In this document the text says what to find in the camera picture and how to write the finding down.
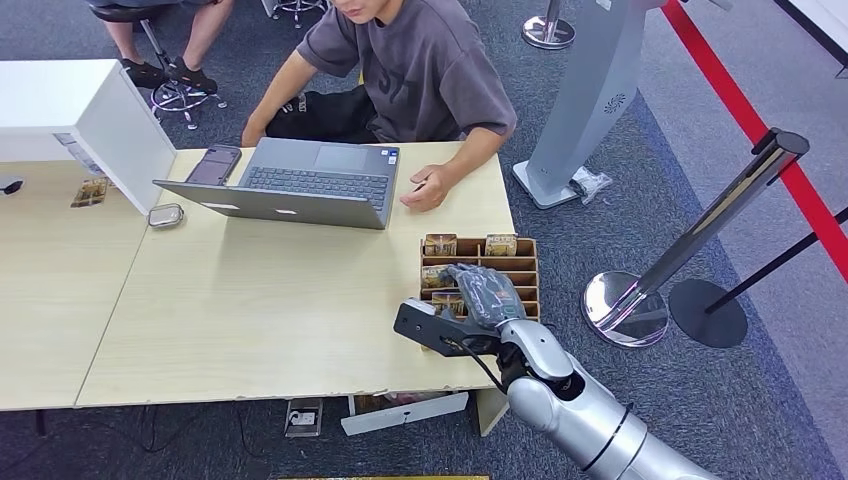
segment desk leg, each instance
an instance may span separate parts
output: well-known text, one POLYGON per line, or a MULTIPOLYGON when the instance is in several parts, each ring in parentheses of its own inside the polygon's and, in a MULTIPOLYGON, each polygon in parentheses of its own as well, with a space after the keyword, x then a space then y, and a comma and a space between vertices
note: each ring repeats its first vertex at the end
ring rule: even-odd
POLYGON ((507 410, 509 403, 506 395, 501 393, 497 388, 487 388, 485 390, 477 390, 475 392, 475 400, 477 403, 477 422, 480 424, 480 436, 488 436, 495 428, 495 425, 501 421, 507 410))
POLYGON ((47 436, 47 425, 44 422, 44 410, 35 411, 35 433, 42 438, 47 436))

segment laptop keyboard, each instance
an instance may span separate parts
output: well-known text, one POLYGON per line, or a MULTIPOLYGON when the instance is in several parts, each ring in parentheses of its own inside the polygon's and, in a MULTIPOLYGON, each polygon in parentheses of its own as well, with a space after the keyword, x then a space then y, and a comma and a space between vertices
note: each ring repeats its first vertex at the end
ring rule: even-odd
POLYGON ((388 185, 389 178, 380 175, 353 175, 285 168, 251 167, 246 186, 288 193, 364 198, 371 203, 375 210, 382 212, 388 185))

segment man's left hand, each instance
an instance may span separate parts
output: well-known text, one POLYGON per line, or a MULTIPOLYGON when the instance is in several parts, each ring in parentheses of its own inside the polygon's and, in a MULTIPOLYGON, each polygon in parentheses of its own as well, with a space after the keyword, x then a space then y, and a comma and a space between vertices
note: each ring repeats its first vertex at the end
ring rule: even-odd
POLYGON ((427 165, 409 181, 418 184, 418 187, 401 196, 401 203, 411 210, 426 212, 441 205, 458 180, 444 165, 427 165))

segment wooden organizer tray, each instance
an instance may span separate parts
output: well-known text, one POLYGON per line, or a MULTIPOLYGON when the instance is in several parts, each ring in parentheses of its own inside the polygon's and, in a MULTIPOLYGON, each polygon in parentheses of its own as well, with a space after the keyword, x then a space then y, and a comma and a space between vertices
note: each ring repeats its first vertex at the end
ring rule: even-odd
MULTIPOLYGON (((536 240, 519 238, 514 257, 486 257, 483 255, 485 248, 485 238, 458 238, 455 256, 426 257, 424 256, 424 241, 422 240, 419 249, 420 267, 467 263, 503 272, 515 285, 515 290, 521 297, 521 303, 524 304, 527 319, 539 321, 541 312, 539 311, 539 262, 536 258, 536 240)), ((430 300, 433 299, 433 292, 459 292, 459 288, 424 288, 421 285, 418 298, 430 303, 430 300)), ((466 318, 468 317, 465 315, 457 316, 459 321, 464 321, 466 318)))

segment sneaker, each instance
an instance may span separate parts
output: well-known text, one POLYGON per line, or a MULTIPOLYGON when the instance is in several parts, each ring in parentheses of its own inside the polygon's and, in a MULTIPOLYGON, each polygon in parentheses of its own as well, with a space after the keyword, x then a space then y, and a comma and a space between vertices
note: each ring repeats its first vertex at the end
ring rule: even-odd
POLYGON ((128 58, 122 58, 121 66, 136 87, 154 89, 165 83, 165 72, 147 62, 135 63, 128 58))
POLYGON ((203 73, 203 69, 189 70, 182 57, 177 57, 168 64, 168 67, 165 69, 165 75, 167 75, 171 80, 180 82, 191 88, 201 90, 210 95, 218 92, 218 84, 215 83, 215 80, 207 77, 203 73))

